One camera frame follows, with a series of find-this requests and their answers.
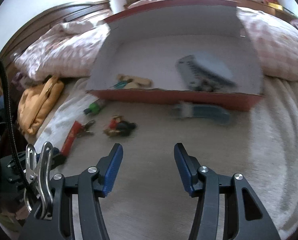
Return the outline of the blue grey curved tool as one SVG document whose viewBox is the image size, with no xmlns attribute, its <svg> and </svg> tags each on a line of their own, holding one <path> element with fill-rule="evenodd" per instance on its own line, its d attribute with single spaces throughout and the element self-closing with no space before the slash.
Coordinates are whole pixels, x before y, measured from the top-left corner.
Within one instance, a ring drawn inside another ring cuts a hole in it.
<svg viewBox="0 0 298 240">
<path fill-rule="evenodd" d="M 177 119 L 209 119 L 219 125 L 227 125 L 231 120 L 231 114 L 229 111 L 222 107 L 190 102 L 180 102 L 174 105 L 172 107 L 171 114 Z"/>
</svg>

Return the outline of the red tube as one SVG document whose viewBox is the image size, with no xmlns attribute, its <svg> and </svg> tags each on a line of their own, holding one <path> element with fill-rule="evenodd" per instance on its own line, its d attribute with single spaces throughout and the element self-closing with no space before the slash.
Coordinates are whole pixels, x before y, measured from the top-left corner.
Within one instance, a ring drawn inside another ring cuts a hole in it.
<svg viewBox="0 0 298 240">
<path fill-rule="evenodd" d="M 82 130 L 83 125 L 80 122 L 75 121 L 63 143 L 63 146 L 60 150 L 61 155 L 64 157 L 68 157 L 71 147 L 73 145 L 74 140 L 76 139 L 78 133 Z"/>
</svg>

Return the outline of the cartoon mouse figurine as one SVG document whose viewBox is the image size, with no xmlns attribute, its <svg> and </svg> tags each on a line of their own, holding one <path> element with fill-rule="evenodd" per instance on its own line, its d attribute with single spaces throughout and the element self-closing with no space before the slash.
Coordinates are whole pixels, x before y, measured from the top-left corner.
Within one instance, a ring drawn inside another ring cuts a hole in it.
<svg viewBox="0 0 298 240">
<path fill-rule="evenodd" d="M 108 137 L 128 137 L 137 128 L 137 124 L 129 122 L 123 116 L 113 116 L 109 125 L 103 130 Z"/>
</svg>

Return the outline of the red cardboard box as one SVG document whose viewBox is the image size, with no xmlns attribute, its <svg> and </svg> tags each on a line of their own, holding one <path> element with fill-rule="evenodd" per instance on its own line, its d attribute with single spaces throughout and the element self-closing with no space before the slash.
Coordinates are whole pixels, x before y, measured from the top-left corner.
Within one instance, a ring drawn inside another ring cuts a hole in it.
<svg viewBox="0 0 298 240">
<path fill-rule="evenodd" d="M 249 111 L 262 99 L 257 52 L 228 0 L 164 0 L 138 5 L 105 19 L 110 33 L 93 64 L 86 90 L 103 99 L 155 104 L 180 101 Z M 231 70 L 237 86 L 221 92 L 189 90 L 176 63 L 208 52 Z M 118 74 L 144 77 L 152 87 L 113 89 Z"/>
</svg>

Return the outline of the dark wooden headboard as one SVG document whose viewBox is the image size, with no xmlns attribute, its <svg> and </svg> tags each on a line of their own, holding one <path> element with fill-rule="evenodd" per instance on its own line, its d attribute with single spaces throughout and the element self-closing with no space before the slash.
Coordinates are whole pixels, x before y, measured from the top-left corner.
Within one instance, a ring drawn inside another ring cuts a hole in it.
<svg viewBox="0 0 298 240">
<path fill-rule="evenodd" d="M 79 21 L 108 13 L 112 14 L 109 0 L 99 2 L 75 2 L 57 5 L 38 14 L 24 24 L 8 40 L 0 52 L 8 79 L 16 73 L 14 55 L 23 53 L 32 43 L 59 23 Z"/>
</svg>

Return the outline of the silver metal spring clip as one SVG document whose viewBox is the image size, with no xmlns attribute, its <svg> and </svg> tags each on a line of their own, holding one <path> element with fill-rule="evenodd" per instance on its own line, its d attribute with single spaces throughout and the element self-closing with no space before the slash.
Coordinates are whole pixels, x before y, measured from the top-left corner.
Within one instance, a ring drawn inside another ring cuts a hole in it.
<svg viewBox="0 0 298 240">
<path fill-rule="evenodd" d="M 33 205 L 36 203 L 34 198 L 39 198 L 39 219 L 45 219 L 52 213 L 53 195 L 49 174 L 53 150 L 53 145 L 48 141 L 43 144 L 41 153 L 37 153 L 32 144 L 26 147 L 25 177 L 29 184 L 29 189 L 25 189 L 24 191 L 24 202 L 30 212 L 33 209 Z"/>
</svg>

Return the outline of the black white patterned pouch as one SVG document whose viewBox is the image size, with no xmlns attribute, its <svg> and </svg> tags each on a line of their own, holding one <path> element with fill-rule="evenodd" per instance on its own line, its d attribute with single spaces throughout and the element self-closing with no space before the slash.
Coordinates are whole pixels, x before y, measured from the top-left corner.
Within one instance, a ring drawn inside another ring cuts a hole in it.
<svg viewBox="0 0 298 240">
<path fill-rule="evenodd" d="M 200 92 L 217 92 L 220 88 L 220 85 L 213 80 L 201 79 L 198 81 L 194 90 Z"/>
</svg>

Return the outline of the wooden toy piece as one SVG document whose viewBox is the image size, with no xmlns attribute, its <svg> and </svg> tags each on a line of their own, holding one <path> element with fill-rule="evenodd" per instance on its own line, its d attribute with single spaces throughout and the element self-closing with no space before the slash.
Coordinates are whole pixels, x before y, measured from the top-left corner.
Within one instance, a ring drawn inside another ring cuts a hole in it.
<svg viewBox="0 0 298 240">
<path fill-rule="evenodd" d="M 153 81 L 144 77 L 118 74 L 118 81 L 130 80 L 131 83 L 127 84 L 124 89 L 142 89 L 152 87 Z"/>
</svg>

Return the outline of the teal binder clip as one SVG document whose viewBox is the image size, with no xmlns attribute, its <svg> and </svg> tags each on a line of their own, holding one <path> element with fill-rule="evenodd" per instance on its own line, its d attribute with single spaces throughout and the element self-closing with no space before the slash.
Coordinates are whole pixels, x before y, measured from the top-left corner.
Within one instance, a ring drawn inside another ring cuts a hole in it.
<svg viewBox="0 0 298 240">
<path fill-rule="evenodd" d="M 113 89 L 123 89 L 127 84 L 131 83 L 130 80 L 118 81 L 115 85 L 111 86 Z"/>
</svg>

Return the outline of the pink checkered quilt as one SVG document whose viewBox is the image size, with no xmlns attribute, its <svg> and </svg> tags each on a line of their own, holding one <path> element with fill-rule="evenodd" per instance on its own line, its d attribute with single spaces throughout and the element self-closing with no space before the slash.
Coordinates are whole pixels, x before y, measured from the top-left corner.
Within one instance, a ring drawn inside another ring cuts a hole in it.
<svg viewBox="0 0 298 240">
<path fill-rule="evenodd" d="M 239 7 L 237 16 L 257 51 L 265 75 L 298 82 L 298 19 L 285 22 L 262 11 Z M 89 76 L 107 25 L 91 21 L 55 25 L 16 60 L 16 68 L 34 81 L 49 75 Z"/>
</svg>

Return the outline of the grey plate with holes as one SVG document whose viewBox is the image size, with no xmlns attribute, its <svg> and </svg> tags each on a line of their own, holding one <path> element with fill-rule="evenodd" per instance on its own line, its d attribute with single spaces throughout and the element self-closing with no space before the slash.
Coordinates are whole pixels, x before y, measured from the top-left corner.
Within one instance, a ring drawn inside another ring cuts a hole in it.
<svg viewBox="0 0 298 240">
<path fill-rule="evenodd" d="M 234 83 L 228 83 L 224 80 L 214 78 L 208 74 L 201 72 L 194 65 L 192 55 L 188 55 L 179 59 L 176 63 L 176 68 L 186 87 L 191 91 L 195 91 L 194 88 L 197 86 L 198 81 L 201 79 L 210 79 L 217 82 L 221 87 L 217 92 L 227 91 L 237 86 L 235 80 Z"/>
</svg>

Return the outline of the orange plush toy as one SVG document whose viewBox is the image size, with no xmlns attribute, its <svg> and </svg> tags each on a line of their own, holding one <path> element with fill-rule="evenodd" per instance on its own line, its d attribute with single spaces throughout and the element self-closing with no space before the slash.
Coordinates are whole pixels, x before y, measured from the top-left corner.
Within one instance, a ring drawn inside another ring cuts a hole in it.
<svg viewBox="0 0 298 240">
<path fill-rule="evenodd" d="M 17 120 L 25 134 L 35 135 L 57 103 L 64 89 L 64 83 L 57 77 L 26 89 L 18 103 Z"/>
</svg>

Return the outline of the green capped small bottle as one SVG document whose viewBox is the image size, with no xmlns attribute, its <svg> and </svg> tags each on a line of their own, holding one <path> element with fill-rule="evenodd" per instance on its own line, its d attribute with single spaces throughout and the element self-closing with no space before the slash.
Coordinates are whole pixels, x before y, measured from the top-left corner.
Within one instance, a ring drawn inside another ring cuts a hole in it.
<svg viewBox="0 0 298 240">
<path fill-rule="evenodd" d="M 106 101 L 103 99 L 98 99 L 95 102 L 91 103 L 88 108 L 84 109 L 85 115 L 97 115 L 101 110 L 106 106 Z"/>
</svg>

